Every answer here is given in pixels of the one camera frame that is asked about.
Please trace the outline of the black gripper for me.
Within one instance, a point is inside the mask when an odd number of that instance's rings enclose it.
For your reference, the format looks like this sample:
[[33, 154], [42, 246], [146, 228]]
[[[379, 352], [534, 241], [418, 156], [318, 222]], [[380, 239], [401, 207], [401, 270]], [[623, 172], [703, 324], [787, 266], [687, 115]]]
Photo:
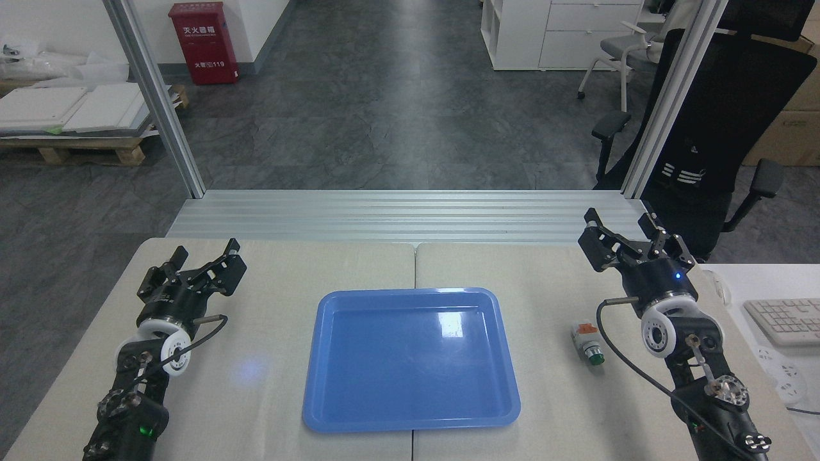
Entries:
[[635, 314], [644, 314], [653, 301], [671, 293], [686, 294], [697, 300], [698, 293], [684, 270], [693, 268], [696, 260], [682, 237], [667, 231], [656, 213], [644, 213], [638, 221], [648, 238], [648, 249], [643, 253], [637, 242], [604, 227], [595, 208], [586, 211], [584, 221], [586, 227], [578, 245], [595, 271], [603, 272], [611, 266], [635, 262], [641, 257], [648, 261], [624, 266], [625, 293], [628, 297], [638, 298], [632, 304]]
[[137, 291], [145, 303], [137, 317], [137, 326], [147, 319], [172, 318], [172, 322], [192, 328], [193, 319], [205, 315], [203, 293], [234, 295], [248, 269], [238, 254], [240, 248], [237, 239], [229, 239], [222, 256], [199, 269], [185, 272], [187, 287], [177, 286], [181, 283], [179, 271], [188, 258], [185, 247], [178, 246], [162, 265], [151, 266]]

